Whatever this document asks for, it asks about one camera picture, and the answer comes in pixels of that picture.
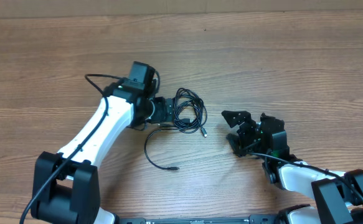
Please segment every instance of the black cable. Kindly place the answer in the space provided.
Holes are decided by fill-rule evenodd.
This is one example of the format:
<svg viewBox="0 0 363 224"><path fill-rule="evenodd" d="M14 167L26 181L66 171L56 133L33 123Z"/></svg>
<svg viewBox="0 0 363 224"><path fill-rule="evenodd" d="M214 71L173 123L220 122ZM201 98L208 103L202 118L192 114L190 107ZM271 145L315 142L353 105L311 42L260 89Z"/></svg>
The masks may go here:
<svg viewBox="0 0 363 224"><path fill-rule="evenodd" d="M120 77L115 77L113 75L102 75L102 74L86 74L85 78L86 80L92 84L102 95L103 95L103 91L101 90L100 87L98 87L95 83L93 83L88 77L107 77L107 78L117 78L119 79L118 84L122 84L124 82L124 80ZM50 177L44 182L44 184L40 187L40 189L37 191L37 193L32 197L32 199L29 201L29 203L26 205L25 210L23 211L21 218L19 219L19 224L23 224L25 222L25 218L26 215L28 213L28 211L31 209L32 204L35 203L35 201L39 198L39 196L42 194L42 192L44 191L44 189L55 179L57 178L57 176L61 173L61 171L64 169L64 167L70 162L70 160L80 151L82 150L82 147L87 143L87 141L93 136L93 134L95 133L95 131L97 131L97 129L100 127L100 125L102 124L102 122L104 121L105 117L108 114L108 109L109 109L109 104L108 104L108 99L104 96L103 97L105 100L105 110L104 113L100 119L100 121L97 123L97 125L93 128L93 130L90 132L90 134L88 134L88 136L82 141L82 143L80 143L76 149L73 151L73 153L71 153L71 155L68 156L68 158L66 158L61 165L50 175Z"/></svg>
<svg viewBox="0 0 363 224"><path fill-rule="evenodd" d="M178 102L181 98L187 98L187 100L178 104ZM162 166L156 165L154 162L152 162L149 159L148 153L146 152L146 145L148 143L148 140L150 139L150 137L153 134L160 132L160 131L164 131L164 130L178 130L182 133L192 134L200 128L204 137L205 138L207 137L207 132L206 132L205 128L203 127L203 125L207 121L207 111L206 111L204 101L198 96L198 94L194 93L192 90L188 90L186 88L180 88L177 90L177 93L173 99L173 102L174 102L174 104L172 105L172 107L173 107L173 113L174 113L174 120L173 120L174 125L159 124L160 126L162 126L165 129L160 128L160 129L153 131L146 138L145 144L144 144L144 153L145 153L147 160L153 166L155 166L159 169L163 169L163 170L178 170L179 168L178 167L162 167ZM193 120L189 119L189 118L180 119L180 117L179 117L180 113L188 106L193 107L196 118Z"/></svg>
<svg viewBox="0 0 363 224"><path fill-rule="evenodd" d="M270 159L274 159L274 160L283 162L285 164L289 164L289 165L293 165L293 166L297 166L297 167L302 167L302 168L312 169L312 170L315 170L315 171L320 172L322 174L330 175L332 177L335 177L337 180L339 180L344 185L346 185L361 200L361 202L363 203L363 196L353 186L351 186L349 183L347 183L346 180L343 177L341 177L341 176L339 176L337 174L334 174L334 173L330 172L328 169L323 170L321 168L318 168L318 167L315 167L315 166L311 166L311 165L304 165L302 163L299 164L299 163L289 162L289 161L286 161L284 159L280 159L278 157L270 156L270 155L262 154L262 153L248 152L248 154L249 155L253 155L253 156L267 157L267 158L270 158Z"/></svg>

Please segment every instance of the cable end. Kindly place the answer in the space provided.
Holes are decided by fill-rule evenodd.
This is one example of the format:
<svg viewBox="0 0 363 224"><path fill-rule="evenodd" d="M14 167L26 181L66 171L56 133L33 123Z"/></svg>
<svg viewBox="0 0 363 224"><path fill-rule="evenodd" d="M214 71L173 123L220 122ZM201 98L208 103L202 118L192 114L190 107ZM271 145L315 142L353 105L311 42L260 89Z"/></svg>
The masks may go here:
<svg viewBox="0 0 363 224"><path fill-rule="evenodd" d="M203 134L203 135L204 135L204 137L206 138L206 137L207 137L207 132L206 132L205 128L204 128L204 127L202 127L200 130L202 131L202 134Z"/></svg>

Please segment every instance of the cable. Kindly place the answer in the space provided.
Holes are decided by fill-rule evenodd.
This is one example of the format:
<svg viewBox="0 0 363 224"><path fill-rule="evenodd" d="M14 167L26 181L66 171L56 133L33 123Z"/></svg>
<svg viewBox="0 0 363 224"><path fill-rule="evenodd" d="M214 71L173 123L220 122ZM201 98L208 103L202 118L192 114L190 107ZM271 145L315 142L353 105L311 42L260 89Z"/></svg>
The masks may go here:
<svg viewBox="0 0 363 224"><path fill-rule="evenodd" d="M321 168L311 166L311 165L297 164L297 163L294 163L294 162L286 161L284 159L280 159L280 158L275 157L275 156L270 156L270 155L262 154L262 153L248 152L248 154L253 155L253 156L267 157L267 158L270 158L270 159L274 159L274 160L283 162L285 164L289 164L289 165L293 165L293 166L297 166L297 167L302 167L302 168L312 169L312 170L315 170L315 171L320 172L322 174L330 175L332 177L335 177L337 180L341 181L344 185L346 185L359 199L361 199L361 202L363 203L363 196L353 186L351 186L349 183L347 183L346 180L343 177L330 172L328 169L323 170Z"/></svg>
<svg viewBox="0 0 363 224"><path fill-rule="evenodd" d="M187 98L187 100L178 104L178 101L181 98ZM148 143L148 140L151 138L151 136L153 134L158 133L160 131L164 131L164 130L178 130L182 133L192 134L200 128L204 137L205 138L207 137L207 132L206 132L205 128L203 127L203 125L207 121L207 111L206 111L204 101L198 96L198 94L194 93L192 90L188 90L186 88L180 88L177 90L176 96L173 98L173 102L174 102L174 104L172 105L172 107L173 107L173 113L174 113L174 120L173 120L174 125L159 124L163 128L159 128L159 129L153 131L146 138L145 144L144 144L144 153L145 153L147 160L153 166L157 167L158 169L162 169L162 170L178 170L179 168L178 167L162 167L162 166L156 165L154 162L152 162L151 159L149 159L148 153L146 152L146 145ZM188 106L193 107L196 118L195 119L189 119L189 118L180 119L180 117L179 117L180 113Z"/></svg>
<svg viewBox="0 0 363 224"><path fill-rule="evenodd" d="M103 91L101 90L100 87L98 87L95 83L93 83L88 77L108 77L108 78L116 78L119 79L118 81L118 85L122 84L124 82L124 79L120 78L120 77L115 77L112 75L102 75L102 74L86 74L85 78L86 80L92 84L102 95L103 95ZM25 210L23 211L21 218L19 219L19 224L23 224L25 222L25 218L26 215L28 213L28 211L31 209L33 203L35 203L35 201L39 198L39 196L42 194L42 192L44 191L44 189L55 179L57 178L57 176L61 173L61 171L64 169L64 167L70 162L70 160L82 149L82 147L87 143L87 141L93 136L93 134L95 133L95 131L97 131L97 129L100 127L100 125L102 124L102 122L104 121L105 117L108 114L108 109L109 109L109 104L108 104L108 99L106 97L103 97L105 100L105 110L104 113L100 119L100 121L97 123L97 125L93 128L93 130L90 132L90 134L88 134L88 136L82 141L82 143L80 143L76 149L73 151L73 153L71 153L71 155L68 156L68 158L66 158L61 165L50 175L50 177L44 182L44 184L40 187L40 189L37 191L37 193L32 197L32 199L29 201L29 203L26 205Z"/></svg>

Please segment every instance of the wooden surface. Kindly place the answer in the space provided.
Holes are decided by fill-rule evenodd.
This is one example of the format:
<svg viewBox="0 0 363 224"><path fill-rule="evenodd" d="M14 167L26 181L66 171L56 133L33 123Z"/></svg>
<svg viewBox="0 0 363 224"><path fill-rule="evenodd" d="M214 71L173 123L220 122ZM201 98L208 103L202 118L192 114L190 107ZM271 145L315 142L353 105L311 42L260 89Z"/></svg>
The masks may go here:
<svg viewBox="0 0 363 224"><path fill-rule="evenodd" d="M363 11L0 20L0 223L18 222L37 156L57 152L96 110L83 75L128 75L134 60L161 72L159 95L185 87L204 99L208 137L156 136L152 160L181 168L168 172L144 156L148 131L125 130L99 170L106 210L237 217L313 204L232 154L223 110L284 119L292 153L312 165L363 169Z"/></svg>
<svg viewBox="0 0 363 224"><path fill-rule="evenodd" d="M363 0L0 0L0 19L363 9Z"/></svg>

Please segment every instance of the wooden table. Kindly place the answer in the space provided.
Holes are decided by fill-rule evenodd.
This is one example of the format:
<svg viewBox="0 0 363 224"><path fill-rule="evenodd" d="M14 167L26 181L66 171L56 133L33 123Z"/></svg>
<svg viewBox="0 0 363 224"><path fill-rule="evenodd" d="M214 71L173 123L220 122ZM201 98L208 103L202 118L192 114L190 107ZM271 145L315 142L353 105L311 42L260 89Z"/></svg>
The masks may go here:
<svg viewBox="0 0 363 224"><path fill-rule="evenodd" d="M125 130L99 171L106 210L237 217L313 204L232 154L223 110L285 120L292 153L312 165L363 169L363 11L0 20L0 223L18 222L37 156L57 152L96 110L100 95L83 75L127 76L134 60L161 72L159 95L199 94L208 137L156 136L152 160L181 168L168 172L144 156L148 131Z"/></svg>

